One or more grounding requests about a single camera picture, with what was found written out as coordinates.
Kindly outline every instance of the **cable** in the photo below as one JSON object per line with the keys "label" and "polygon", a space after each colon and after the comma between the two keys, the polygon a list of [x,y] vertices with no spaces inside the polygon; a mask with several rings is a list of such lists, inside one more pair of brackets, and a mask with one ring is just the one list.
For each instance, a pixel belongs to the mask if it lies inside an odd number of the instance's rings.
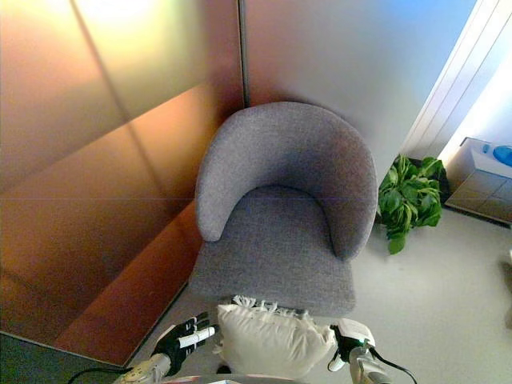
{"label": "cable", "polygon": [[373,347],[370,348],[370,352],[371,352],[372,356],[374,356],[374,358],[378,358],[384,364],[387,364],[388,366],[392,366],[393,368],[396,368],[397,370],[404,371],[406,374],[408,374],[410,376],[410,378],[413,379],[414,384],[418,384],[418,382],[416,381],[416,378],[414,377],[413,373],[410,370],[408,370],[407,368],[404,368],[403,366],[399,366],[393,362],[388,362],[380,354],[378,354],[377,351],[375,350],[375,348],[373,348]]}
{"label": "cable", "polygon": [[124,370],[114,370],[111,368],[89,368],[88,370],[83,370],[81,372],[78,372],[76,375],[74,375],[72,378],[70,378],[70,380],[67,382],[67,384],[71,384],[72,382],[74,382],[74,380],[78,376],[82,376],[83,374],[86,374],[88,372],[105,372],[108,374],[125,374],[126,372],[130,372],[130,371],[131,371],[131,368],[126,368]]}

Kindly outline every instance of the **white cabinet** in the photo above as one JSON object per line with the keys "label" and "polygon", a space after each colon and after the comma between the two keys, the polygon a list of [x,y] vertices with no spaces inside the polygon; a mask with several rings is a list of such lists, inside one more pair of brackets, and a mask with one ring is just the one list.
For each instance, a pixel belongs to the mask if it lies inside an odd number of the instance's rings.
{"label": "white cabinet", "polygon": [[467,138],[446,167],[452,195],[447,206],[512,224],[512,167],[493,156],[494,146]]}

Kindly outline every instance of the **blue bowl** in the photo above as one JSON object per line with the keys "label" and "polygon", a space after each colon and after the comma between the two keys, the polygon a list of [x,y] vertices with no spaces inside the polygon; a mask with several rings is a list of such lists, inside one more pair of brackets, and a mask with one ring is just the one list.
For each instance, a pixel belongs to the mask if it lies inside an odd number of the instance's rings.
{"label": "blue bowl", "polygon": [[512,166],[512,146],[497,146],[493,150],[493,155],[499,162]]}

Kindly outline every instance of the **gray upholstery fabric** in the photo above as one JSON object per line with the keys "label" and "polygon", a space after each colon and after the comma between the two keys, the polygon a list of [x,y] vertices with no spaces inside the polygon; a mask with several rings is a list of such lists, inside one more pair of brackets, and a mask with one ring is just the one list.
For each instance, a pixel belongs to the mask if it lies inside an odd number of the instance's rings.
{"label": "gray upholstery fabric", "polygon": [[348,260],[366,244],[377,206],[374,163],[359,133],[339,116],[317,106],[276,102],[228,118],[198,177],[203,238],[219,240],[243,195],[276,184],[319,200],[337,256]]}
{"label": "gray upholstery fabric", "polygon": [[217,242],[204,242],[190,286],[342,316],[354,306],[350,263],[336,258],[322,208],[298,190],[266,186],[234,208]]}
{"label": "gray upholstery fabric", "polygon": [[348,261],[366,244],[376,206],[370,151],[339,116],[296,102],[241,110],[201,165],[205,242],[190,287],[343,315],[354,305]]}

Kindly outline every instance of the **black glove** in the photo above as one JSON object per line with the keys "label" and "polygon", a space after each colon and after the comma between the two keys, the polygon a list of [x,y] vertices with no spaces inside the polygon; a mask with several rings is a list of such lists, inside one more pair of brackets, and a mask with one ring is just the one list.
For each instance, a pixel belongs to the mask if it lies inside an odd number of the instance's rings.
{"label": "black glove", "polygon": [[181,348],[178,338],[190,336],[198,330],[207,328],[209,325],[210,320],[208,320],[208,313],[203,312],[198,316],[189,318],[182,324],[172,326],[167,330],[167,332],[164,333],[163,336],[160,337],[152,355],[166,354],[169,356],[170,370],[168,375],[173,375],[179,372],[185,359],[198,347],[203,346],[206,343],[206,340],[202,340],[197,344],[192,344],[191,346]]}

